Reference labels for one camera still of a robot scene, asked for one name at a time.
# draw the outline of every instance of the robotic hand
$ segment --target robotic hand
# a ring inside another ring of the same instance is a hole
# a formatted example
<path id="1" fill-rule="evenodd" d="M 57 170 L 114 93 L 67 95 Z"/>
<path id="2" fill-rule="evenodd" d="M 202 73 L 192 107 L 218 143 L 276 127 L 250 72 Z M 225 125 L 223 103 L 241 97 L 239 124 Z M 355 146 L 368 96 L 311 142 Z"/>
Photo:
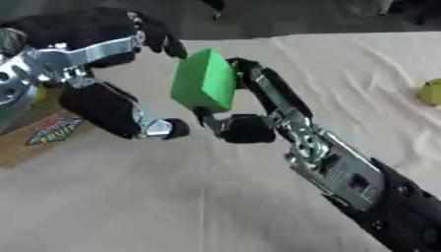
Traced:
<path id="1" fill-rule="evenodd" d="M 252 92 L 267 115 L 217 120 L 195 110 L 203 125 L 230 143 L 270 143 L 276 130 L 291 143 L 291 169 L 383 245 L 396 252 L 441 251 L 441 202 L 375 158 L 359 153 L 313 123 L 313 113 L 273 70 L 235 58 L 239 89 Z"/>
<path id="2" fill-rule="evenodd" d="M 30 106 L 39 87 L 64 87 L 64 108 L 122 138 L 187 135 L 184 122 L 153 118 L 134 96 L 94 78 L 92 67 L 131 62 L 143 45 L 187 57 L 161 22 L 137 12 L 95 8 L 2 24 L 0 133 Z"/>

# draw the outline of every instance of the printed label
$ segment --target printed label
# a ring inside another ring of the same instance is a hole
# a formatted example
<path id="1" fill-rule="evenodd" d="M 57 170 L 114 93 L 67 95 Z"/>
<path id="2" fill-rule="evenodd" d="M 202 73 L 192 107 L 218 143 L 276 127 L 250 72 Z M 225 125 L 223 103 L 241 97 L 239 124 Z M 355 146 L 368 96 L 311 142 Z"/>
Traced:
<path id="1" fill-rule="evenodd" d="M 27 145 L 64 141 L 84 122 L 81 118 L 56 118 L 44 122 L 30 137 Z"/>

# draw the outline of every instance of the bolt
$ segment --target bolt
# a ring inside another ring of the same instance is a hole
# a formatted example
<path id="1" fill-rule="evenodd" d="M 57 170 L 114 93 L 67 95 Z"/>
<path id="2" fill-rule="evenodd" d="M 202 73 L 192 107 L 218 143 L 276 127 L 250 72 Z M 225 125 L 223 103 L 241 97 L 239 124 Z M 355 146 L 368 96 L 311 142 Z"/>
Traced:
<path id="1" fill-rule="evenodd" d="M 410 190 L 410 188 L 408 186 L 402 185 L 402 186 L 398 187 L 398 192 L 401 195 L 408 197 L 408 196 L 410 196 L 411 190 Z"/>
<path id="2" fill-rule="evenodd" d="M 384 228 L 384 224 L 383 224 L 381 221 L 379 221 L 379 220 L 376 220 L 376 221 L 372 224 L 372 226 L 373 226 L 374 229 L 377 230 L 377 231 L 380 231 L 381 229 Z"/>
<path id="3" fill-rule="evenodd" d="M 434 228 L 425 229 L 421 234 L 421 238 L 426 244 L 436 244 L 438 242 L 438 232 Z"/>

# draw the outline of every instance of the white fabric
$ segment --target white fabric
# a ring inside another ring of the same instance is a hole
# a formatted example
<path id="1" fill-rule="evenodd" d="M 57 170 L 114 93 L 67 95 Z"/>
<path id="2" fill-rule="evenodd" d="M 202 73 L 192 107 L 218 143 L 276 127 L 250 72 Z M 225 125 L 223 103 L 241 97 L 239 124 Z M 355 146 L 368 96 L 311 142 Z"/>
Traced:
<path id="1" fill-rule="evenodd" d="M 441 33 L 186 44 L 274 68 L 317 123 L 441 196 L 441 111 L 414 96 L 441 77 Z M 135 63 L 97 75 L 155 115 L 187 120 L 192 135 L 125 141 L 96 130 L 0 170 L 0 251 L 387 251 L 289 170 L 282 140 L 235 146 L 201 128 L 169 98 L 176 64 L 146 50 Z M 235 107 L 262 111 L 246 93 Z"/>

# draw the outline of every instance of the green cube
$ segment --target green cube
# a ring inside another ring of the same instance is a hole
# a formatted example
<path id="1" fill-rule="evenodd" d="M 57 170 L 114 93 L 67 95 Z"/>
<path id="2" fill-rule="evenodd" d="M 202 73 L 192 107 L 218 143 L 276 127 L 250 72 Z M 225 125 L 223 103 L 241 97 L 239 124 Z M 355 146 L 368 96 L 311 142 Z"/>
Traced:
<path id="1" fill-rule="evenodd" d="M 181 60 L 171 88 L 171 98 L 190 110 L 197 106 L 211 112 L 231 110 L 235 74 L 215 50 L 207 49 Z"/>

